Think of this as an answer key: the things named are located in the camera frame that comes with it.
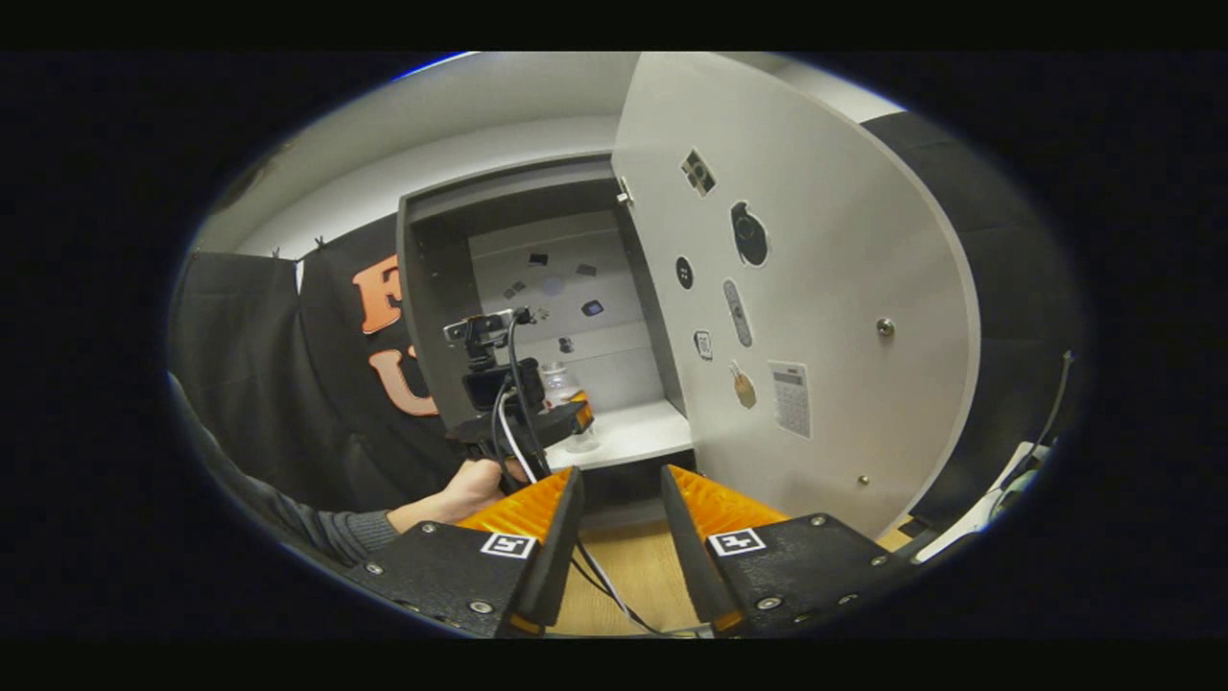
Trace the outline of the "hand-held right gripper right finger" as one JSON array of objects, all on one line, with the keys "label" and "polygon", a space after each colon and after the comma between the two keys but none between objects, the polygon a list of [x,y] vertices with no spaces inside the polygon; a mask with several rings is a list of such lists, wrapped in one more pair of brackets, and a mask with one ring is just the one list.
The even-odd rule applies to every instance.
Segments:
[{"label": "hand-held right gripper right finger", "polygon": [[682,466],[661,500],[698,620],[716,638],[815,632],[885,599],[917,561],[826,512],[788,517]]}]

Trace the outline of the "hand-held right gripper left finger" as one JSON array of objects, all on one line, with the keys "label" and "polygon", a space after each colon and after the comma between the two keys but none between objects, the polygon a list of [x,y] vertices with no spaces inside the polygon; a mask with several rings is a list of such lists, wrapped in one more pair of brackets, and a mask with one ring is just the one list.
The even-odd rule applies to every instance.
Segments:
[{"label": "hand-held right gripper left finger", "polygon": [[569,466],[458,525],[421,522],[343,574],[429,626],[540,637],[558,621],[585,503],[582,473]]}]

